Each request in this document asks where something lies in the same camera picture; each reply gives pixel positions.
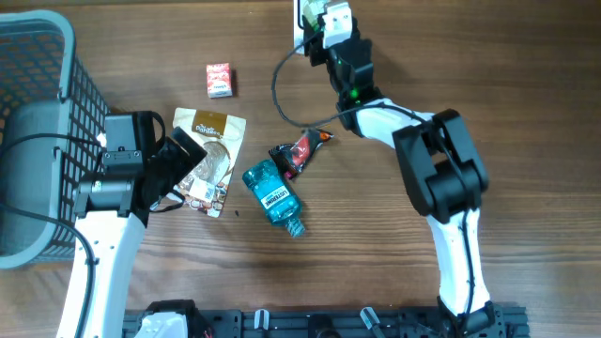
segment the blue bottle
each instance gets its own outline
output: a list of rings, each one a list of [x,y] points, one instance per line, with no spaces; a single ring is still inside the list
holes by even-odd
[[[271,225],[285,226],[293,238],[304,233],[299,220],[301,200],[286,187],[272,160],[264,160],[252,167],[244,173],[242,180],[254,193]]]

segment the small red and white box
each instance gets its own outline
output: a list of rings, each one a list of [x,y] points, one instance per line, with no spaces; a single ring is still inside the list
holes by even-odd
[[[207,65],[207,92],[212,99],[232,96],[229,64]]]

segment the wire basket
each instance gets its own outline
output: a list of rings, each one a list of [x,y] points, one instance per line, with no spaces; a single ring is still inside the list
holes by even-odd
[[[49,10],[0,15],[0,148],[40,132],[93,140],[108,113],[65,17]],[[0,162],[0,200],[73,226],[73,190],[99,151],[50,138],[19,144]],[[0,211],[0,269],[71,260],[74,242],[53,223]]]

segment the wooden table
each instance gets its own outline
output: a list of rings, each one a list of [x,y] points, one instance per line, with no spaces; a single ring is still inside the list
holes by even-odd
[[[374,42],[382,91],[420,111],[453,107],[467,121],[491,178],[479,242],[493,300],[526,306],[533,337],[601,336],[599,3],[352,6]],[[221,218],[186,208],[151,218],[129,309],[169,299],[242,310],[435,304],[432,235],[385,145],[331,125],[337,141],[294,184],[304,238],[272,228],[242,183],[272,146],[299,136],[270,98],[273,68],[292,47],[292,1],[53,9],[72,22],[78,54],[112,106],[157,111],[169,126],[177,107],[248,122]],[[238,94],[210,100],[205,65],[219,62],[237,70]],[[334,113],[323,67],[294,57],[279,81],[291,116]],[[53,337],[69,274],[70,264],[1,271],[0,336]]]

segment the food packet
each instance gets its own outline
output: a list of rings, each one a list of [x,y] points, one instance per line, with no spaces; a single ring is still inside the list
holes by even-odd
[[[246,120],[227,114],[177,108],[173,127],[180,127],[207,156],[176,186],[185,204],[219,217],[238,157]]]
[[[328,131],[308,129],[297,143],[276,146],[270,150],[270,155],[280,173],[287,179],[293,179],[304,170],[313,154],[333,137]]]

